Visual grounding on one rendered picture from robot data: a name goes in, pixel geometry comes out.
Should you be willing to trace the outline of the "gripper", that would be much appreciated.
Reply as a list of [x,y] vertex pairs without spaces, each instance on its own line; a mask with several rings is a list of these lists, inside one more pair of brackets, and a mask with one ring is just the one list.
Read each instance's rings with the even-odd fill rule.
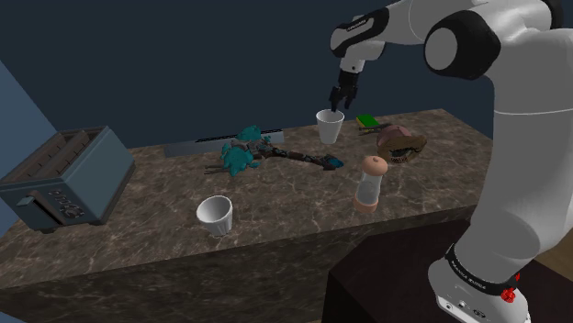
[[359,79],[359,73],[346,72],[340,70],[338,77],[338,86],[334,86],[331,89],[329,102],[331,103],[331,111],[336,111],[338,104],[344,98],[344,108],[349,109],[351,103],[356,98],[357,94],[357,83]]

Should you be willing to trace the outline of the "white plain cup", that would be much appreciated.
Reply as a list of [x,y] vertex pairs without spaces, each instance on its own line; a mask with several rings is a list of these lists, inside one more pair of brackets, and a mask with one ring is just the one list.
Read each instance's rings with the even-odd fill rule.
[[344,114],[340,110],[333,112],[323,109],[316,114],[320,141],[323,144],[334,144],[344,122]]

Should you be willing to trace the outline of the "brown and pink round box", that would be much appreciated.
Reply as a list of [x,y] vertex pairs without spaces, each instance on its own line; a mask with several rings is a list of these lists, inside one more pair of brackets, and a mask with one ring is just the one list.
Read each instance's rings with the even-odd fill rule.
[[377,154],[388,163],[406,163],[414,160],[425,148],[425,136],[413,136],[405,127],[390,125],[377,135]]

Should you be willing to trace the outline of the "pink pepper grinder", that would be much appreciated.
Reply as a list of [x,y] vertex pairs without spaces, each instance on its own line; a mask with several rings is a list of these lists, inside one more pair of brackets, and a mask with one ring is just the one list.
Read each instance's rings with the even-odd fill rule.
[[387,162],[378,156],[367,156],[362,163],[362,176],[354,194],[354,208],[361,213],[376,211],[383,176],[388,171]]

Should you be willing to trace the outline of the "teal and brown figure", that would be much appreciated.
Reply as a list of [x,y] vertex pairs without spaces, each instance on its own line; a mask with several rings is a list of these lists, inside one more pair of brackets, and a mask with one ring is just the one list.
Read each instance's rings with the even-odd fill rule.
[[219,157],[222,164],[205,166],[205,174],[229,173],[235,176],[247,168],[257,168],[262,160],[284,158],[318,165],[323,171],[333,171],[343,167],[343,162],[336,157],[308,155],[292,150],[282,150],[271,143],[269,136],[263,136],[257,126],[244,128],[230,143],[225,143]]

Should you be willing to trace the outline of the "grey flat bar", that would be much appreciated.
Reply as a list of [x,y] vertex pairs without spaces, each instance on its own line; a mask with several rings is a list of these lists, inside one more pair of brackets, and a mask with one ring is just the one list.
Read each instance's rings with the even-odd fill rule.
[[[263,137],[269,137],[272,143],[283,143],[285,140],[282,129],[264,130],[261,134]],[[164,155],[166,158],[172,158],[221,151],[222,147],[233,139],[234,135],[228,135],[168,144],[164,147]]]

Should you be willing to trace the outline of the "white ribbed cup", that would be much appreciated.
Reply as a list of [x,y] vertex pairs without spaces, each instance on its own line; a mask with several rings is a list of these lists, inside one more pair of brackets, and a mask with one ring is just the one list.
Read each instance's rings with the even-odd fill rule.
[[213,236],[227,235],[232,229],[233,204],[224,195],[213,195],[197,207],[197,219]]

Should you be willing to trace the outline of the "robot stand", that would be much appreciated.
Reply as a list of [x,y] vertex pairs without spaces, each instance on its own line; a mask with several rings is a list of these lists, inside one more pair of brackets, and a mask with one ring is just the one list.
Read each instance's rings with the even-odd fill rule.
[[[322,323],[460,323],[438,307],[427,271],[468,226],[455,220],[366,238],[330,270]],[[573,323],[573,282],[531,261],[519,287],[533,323]]]

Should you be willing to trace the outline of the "blue-grey toaster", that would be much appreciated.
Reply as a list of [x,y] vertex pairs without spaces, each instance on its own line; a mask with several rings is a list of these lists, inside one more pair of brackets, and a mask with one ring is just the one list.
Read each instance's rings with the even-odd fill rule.
[[0,199],[44,234],[84,223],[101,226],[135,169],[111,128],[60,131],[0,179]]

